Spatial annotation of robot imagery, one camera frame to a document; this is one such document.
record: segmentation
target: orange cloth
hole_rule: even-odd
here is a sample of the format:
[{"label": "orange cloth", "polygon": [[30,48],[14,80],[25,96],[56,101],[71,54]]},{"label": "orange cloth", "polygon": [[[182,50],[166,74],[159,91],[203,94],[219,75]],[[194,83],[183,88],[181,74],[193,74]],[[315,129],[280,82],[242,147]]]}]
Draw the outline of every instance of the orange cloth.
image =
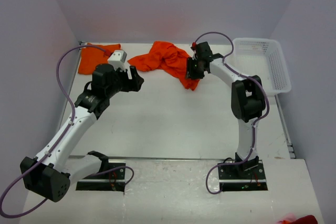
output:
[{"label": "orange cloth", "polygon": [[[120,44],[116,45],[95,45],[101,47],[103,49],[107,49],[113,53],[115,50],[120,50]],[[109,57],[104,55],[104,52],[93,47],[86,47],[82,49],[81,52],[81,59],[78,68],[78,73],[81,74],[92,74],[93,71],[96,69],[96,66],[99,64],[107,63],[107,59]]]},{"label": "orange cloth", "polygon": [[155,41],[148,54],[135,56],[128,63],[143,72],[163,69],[173,77],[179,78],[186,89],[194,91],[199,80],[185,79],[188,57],[186,51],[172,43]]}]

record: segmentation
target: white basket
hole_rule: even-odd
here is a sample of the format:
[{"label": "white basket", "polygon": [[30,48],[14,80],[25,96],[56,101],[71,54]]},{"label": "white basket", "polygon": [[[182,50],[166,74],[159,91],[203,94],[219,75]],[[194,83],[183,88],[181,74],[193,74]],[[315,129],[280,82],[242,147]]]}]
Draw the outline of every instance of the white basket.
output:
[{"label": "white basket", "polygon": [[284,54],[280,43],[271,39],[236,38],[228,63],[250,76],[258,75],[267,95],[291,90]]}]

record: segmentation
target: crumpled red cloth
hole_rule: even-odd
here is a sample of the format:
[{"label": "crumpled red cloth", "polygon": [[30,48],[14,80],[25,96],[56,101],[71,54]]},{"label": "crumpled red cloth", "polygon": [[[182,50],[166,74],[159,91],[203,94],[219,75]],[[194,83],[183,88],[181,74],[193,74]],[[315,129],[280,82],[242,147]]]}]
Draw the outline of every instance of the crumpled red cloth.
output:
[{"label": "crumpled red cloth", "polygon": [[170,42],[155,41],[148,54],[135,56],[128,63],[143,72],[163,69],[178,78],[186,89],[194,91],[199,80],[185,79],[187,58],[189,57],[186,51]]}]

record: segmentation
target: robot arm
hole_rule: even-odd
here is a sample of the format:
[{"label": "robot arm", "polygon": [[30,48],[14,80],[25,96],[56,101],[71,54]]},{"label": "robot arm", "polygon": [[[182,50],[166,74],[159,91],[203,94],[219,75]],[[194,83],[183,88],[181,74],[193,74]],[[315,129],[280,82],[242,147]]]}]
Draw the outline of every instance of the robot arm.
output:
[{"label": "robot arm", "polygon": [[[138,75],[134,66],[130,67],[132,79],[128,78],[127,69],[124,67],[126,53],[117,50],[109,58],[109,64],[98,65],[92,74],[92,81],[85,85],[84,91],[75,102],[75,118],[71,121],[71,115],[64,125],[56,133],[54,138],[36,156],[31,159],[25,157],[20,164],[24,173],[42,159],[48,157],[27,176],[24,184],[31,190],[54,202],[60,201],[69,186],[91,174],[106,170],[108,158],[98,152],[89,152],[84,158],[67,166],[66,161],[72,150],[78,144],[84,133],[91,127],[109,106],[110,98],[119,91],[138,92],[143,79]],[[51,146],[59,139],[64,129],[71,125],[62,140],[48,152]]]},{"label": "robot arm", "polygon": [[[253,168],[259,162],[256,145],[253,145],[253,128],[255,127],[256,134],[257,123],[253,125],[253,121],[255,118],[261,117],[262,111],[266,107],[262,92],[253,81],[242,78],[240,75],[230,71],[223,64],[223,56],[221,54],[213,54],[207,42],[193,44],[192,49],[195,50],[195,57],[187,60],[186,78],[201,79],[204,77],[204,72],[207,71],[219,77],[231,87],[231,109],[238,119],[239,125],[239,144],[235,160],[237,162],[245,160],[252,148],[253,151],[247,162],[242,164],[242,169]],[[239,72],[230,64],[226,63],[226,65]],[[252,78],[261,84],[261,79],[258,76],[253,76]]]}]

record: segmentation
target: gray wall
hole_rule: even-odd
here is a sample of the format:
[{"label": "gray wall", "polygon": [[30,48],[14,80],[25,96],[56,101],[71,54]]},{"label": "gray wall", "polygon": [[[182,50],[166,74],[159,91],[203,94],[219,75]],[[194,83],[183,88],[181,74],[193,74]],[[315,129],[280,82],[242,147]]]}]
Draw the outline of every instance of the gray wall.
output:
[{"label": "gray wall", "polygon": [[326,223],[336,223],[336,0],[292,0],[271,38],[280,41],[292,91],[281,105],[305,158]]},{"label": "gray wall", "polygon": [[[290,0],[58,0],[83,41],[190,43],[206,31],[268,38]],[[223,43],[215,36],[212,43]]]},{"label": "gray wall", "polygon": [[[57,86],[58,58],[77,45],[56,0],[0,0],[0,192],[20,174],[25,156],[34,156],[51,137],[65,100]],[[61,66],[69,87],[77,54]],[[7,195],[4,209],[22,212],[22,182]],[[0,223],[18,219],[0,217]]]}]

